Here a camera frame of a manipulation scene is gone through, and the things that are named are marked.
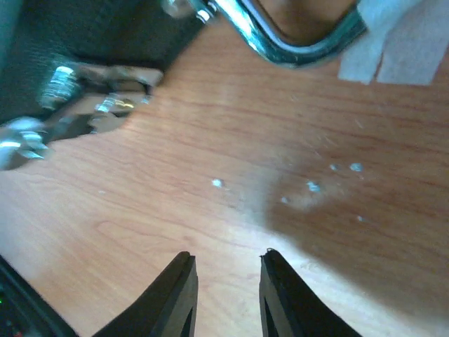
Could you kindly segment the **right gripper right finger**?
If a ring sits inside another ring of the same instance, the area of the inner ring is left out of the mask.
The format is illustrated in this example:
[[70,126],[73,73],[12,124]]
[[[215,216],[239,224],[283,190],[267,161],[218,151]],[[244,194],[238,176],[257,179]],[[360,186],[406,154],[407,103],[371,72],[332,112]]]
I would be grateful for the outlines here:
[[263,336],[359,336],[274,249],[261,256],[259,284]]

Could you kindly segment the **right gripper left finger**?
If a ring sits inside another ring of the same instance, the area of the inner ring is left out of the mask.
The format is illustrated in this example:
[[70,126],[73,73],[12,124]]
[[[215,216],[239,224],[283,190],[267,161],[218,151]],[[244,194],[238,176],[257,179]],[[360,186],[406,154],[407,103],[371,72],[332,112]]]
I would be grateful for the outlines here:
[[182,251],[142,295],[96,336],[193,336],[199,280],[196,258]]

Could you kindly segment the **black poker set case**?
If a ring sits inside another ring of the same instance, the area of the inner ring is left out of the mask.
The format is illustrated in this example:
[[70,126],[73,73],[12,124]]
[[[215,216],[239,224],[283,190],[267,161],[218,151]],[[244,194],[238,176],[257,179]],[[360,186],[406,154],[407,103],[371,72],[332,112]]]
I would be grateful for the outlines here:
[[259,1],[2,1],[1,169],[119,128],[216,15],[272,64],[341,56],[340,77],[363,83],[430,84],[448,47],[447,1],[355,1],[310,44]]

